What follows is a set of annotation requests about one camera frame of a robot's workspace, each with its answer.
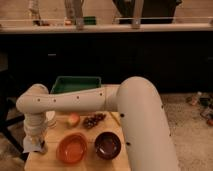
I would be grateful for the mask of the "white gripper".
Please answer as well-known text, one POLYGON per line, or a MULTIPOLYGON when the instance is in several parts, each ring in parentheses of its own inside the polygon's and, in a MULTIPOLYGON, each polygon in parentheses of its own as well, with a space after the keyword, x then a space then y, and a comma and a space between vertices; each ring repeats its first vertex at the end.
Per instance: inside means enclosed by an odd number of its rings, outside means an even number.
POLYGON ((25 115, 24 131, 32 144, 44 141, 47 127, 48 121, 44 113, 25 115))

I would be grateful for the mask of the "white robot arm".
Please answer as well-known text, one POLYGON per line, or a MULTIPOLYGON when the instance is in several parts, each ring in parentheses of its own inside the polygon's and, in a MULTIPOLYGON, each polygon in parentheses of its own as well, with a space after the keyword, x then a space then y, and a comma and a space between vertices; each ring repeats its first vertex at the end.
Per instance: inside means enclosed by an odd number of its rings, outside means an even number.
POLYGON ((16 102, 33 120, 47 111, 116 111, 120 114, 131 171, 180 171, 161 98, 142 77, 119 85, 50 94, 42 84, 31 86, 16 102))

